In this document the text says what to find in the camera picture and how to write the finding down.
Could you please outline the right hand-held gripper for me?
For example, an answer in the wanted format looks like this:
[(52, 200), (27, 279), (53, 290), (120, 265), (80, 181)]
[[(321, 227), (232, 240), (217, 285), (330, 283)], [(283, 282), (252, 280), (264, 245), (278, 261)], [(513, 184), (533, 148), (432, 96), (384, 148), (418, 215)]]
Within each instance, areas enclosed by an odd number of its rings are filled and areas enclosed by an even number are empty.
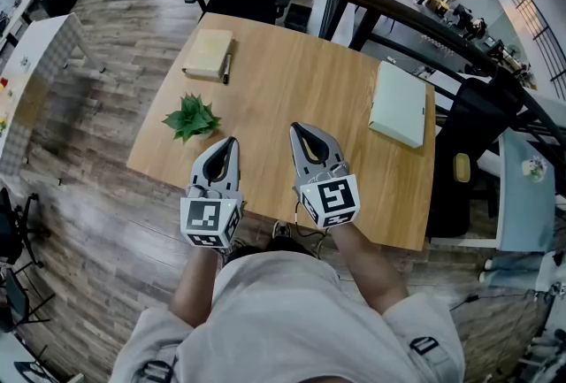
[[(316, 227), (351, 223), (361, 208), (356, 176), (343, 161), (339, 143), (324, 130), (293, 122), (291, 150), (297, 171), (295, 191)], [(328, 168), (316, 175), (316, 168)]]

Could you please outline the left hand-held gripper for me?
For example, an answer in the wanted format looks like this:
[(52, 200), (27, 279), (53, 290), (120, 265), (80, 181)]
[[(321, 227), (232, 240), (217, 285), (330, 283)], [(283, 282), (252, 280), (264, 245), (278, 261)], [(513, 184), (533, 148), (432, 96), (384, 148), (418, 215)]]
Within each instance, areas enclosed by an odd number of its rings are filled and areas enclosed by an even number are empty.
[(194, 161), (189, 183), (180, 198), (181, 234), (194, 247), (229, 249), (243, 217), (238, 140), (227, 137), (207, 148)]

